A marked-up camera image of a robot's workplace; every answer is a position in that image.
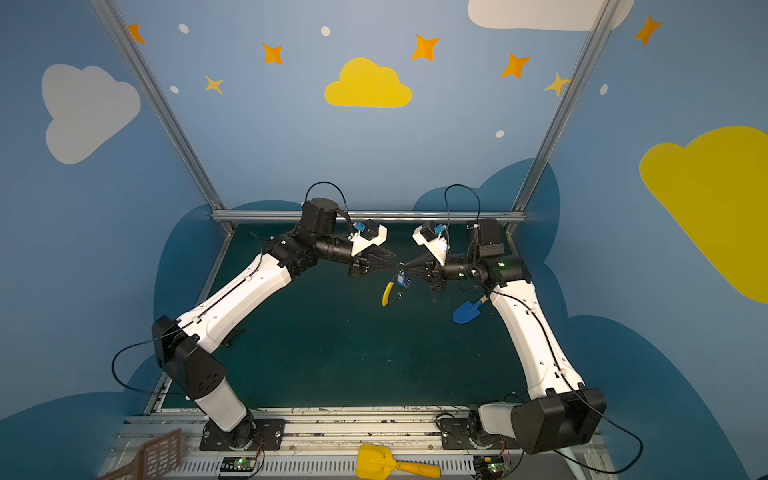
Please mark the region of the blue tag silver key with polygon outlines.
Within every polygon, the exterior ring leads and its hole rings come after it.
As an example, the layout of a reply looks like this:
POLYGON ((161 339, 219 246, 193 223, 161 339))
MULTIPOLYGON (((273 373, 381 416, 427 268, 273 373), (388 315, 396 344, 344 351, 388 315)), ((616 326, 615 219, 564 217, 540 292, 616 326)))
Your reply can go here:
POLYGON ((407 279, 404 273, 397 273, 395 276, 395 283, 401 288, 407 288, 410 281, 407 279))

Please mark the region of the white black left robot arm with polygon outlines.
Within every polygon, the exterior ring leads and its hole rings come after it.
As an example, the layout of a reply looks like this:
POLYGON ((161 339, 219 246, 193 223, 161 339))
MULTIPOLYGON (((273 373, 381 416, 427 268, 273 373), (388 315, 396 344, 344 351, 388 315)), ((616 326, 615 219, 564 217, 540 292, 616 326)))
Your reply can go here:
POLYGON ((238 276, 178 318, 163 316, 153 323, 158 366, 220 431, 243 433, 251 423, 225 367, 213 356, 241 321, 321 260, 348 265, 350 276, 388 267, 393 255, 383 247, 386 227, 372 219, 348 220, 345 232, 335 232, 337 219, 347 216, 330 199, 305 201, 298 223, 275 237, 238 276))

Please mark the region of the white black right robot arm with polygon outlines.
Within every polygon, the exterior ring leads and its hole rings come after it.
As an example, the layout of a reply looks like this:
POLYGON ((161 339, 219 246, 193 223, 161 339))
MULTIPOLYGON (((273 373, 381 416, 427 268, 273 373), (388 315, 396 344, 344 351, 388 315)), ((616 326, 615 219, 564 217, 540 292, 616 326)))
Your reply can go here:
POLYGON ((554 337, 540 307, 532 276, 523 260, 506 252, 498 222, 481 218, 467 225, 468 249, 450 251, 448 228, 433 221, 415 228, 417 245, 427 254, 404 271, 442 291, 447 282, 473 280, 503 321, 519 357, 529 399, 480 405, 475 423, 481 436, 512 438, 527 454, 590 442, 607 402, 589 388, 554 337))

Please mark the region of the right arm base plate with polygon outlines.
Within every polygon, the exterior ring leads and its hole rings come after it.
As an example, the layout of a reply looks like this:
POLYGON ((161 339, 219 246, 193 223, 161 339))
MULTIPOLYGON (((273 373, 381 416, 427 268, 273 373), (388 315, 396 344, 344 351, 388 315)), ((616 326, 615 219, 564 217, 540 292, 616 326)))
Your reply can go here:
POLYGON ((515 438, 486 432, 476 415, 454 417, 440 414, 434 420, 444 450, 518 449, 515 438))

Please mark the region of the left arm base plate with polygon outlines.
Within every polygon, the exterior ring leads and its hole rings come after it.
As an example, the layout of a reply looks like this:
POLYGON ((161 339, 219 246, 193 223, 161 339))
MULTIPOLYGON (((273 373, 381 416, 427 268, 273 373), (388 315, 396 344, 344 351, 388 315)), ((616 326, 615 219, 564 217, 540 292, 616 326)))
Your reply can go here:
POLYGON ((245 419, 232 432, 223 431, 208 421, 202 433, 199 450, 205 452, 242 452, 259 449, 277 451, 281 447, 286 426, 283 419, 245 419))

